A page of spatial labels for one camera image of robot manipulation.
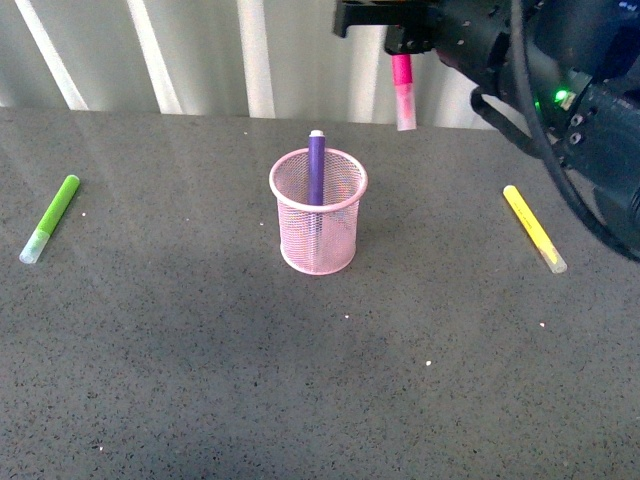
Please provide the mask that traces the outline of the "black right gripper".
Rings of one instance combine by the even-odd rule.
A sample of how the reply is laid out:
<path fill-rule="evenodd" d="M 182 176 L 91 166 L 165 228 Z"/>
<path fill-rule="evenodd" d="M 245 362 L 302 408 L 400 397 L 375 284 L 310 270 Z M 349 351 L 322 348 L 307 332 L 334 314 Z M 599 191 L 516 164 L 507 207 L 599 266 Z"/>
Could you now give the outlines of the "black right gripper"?
<path fill-rule="evenodd" d="M 495 80 L 505 64 L 503 1 L 338 1 L 334 33 L 355 26 L 384 26 L 387 54 L 434 51 L 471 80 Z"/>

